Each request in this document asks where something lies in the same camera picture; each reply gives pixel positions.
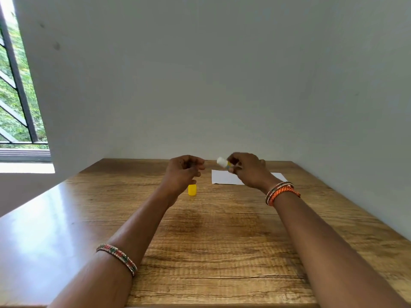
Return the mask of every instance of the orange braided bracelet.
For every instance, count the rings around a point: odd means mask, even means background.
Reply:
[[[290,192],[296,194],[297,197],[299,197],[299,198],[301,197],[301,194],[300,194],[299,192],[295,191],[293,187],[287,185],[287,186],[280,187],[278,190],[276,190],[276,191],[270,196],[270,199],[268,200],[268,205],[271,206],[271,207],[274,207],[274,200],[275,200],[275,198],[276,198],[280,193],[282,193],[282,192],[284,192],[284,191],[290,191]]]

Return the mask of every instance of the hand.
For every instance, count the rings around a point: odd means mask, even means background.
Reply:
[[[234,152],[227,160],[234,165],[229,168],[230,173],[236,174],[244,185],[259,189],[265,194],[281,182],[265,167],[265,161],[254,154]]]
[[[197,181],[194,177],[200,177],[199,170],[204,170],[204,160],[192,155],[182,155],[169,161],[166,174],[160,184],[167,194],[177,197],[188,187]]]

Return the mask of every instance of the person's left hand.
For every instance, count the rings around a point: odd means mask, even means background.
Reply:
[[[200,177],[199,170],[204,170],[204,159],[192,155],[182,155],[169,161],[166,174],[160,184],[168,195],[177,197],[188,187],[197,181],[194,177]]]

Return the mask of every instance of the yellow cylindrical object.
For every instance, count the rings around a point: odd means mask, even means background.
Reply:
[[[188,185],[188,195],[197,194],[197,185]]]

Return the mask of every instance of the forearm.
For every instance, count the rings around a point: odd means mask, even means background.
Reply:
[[[408,307],[391,286],[304,201],[274,202],[321,307]]]
[[[173,201],[173,197],[156,190],[106,243],[126,253],[138,267]],[[125,306],[130,289],[129,269],[112,255],[99,251],[49,307],[120,308]]]

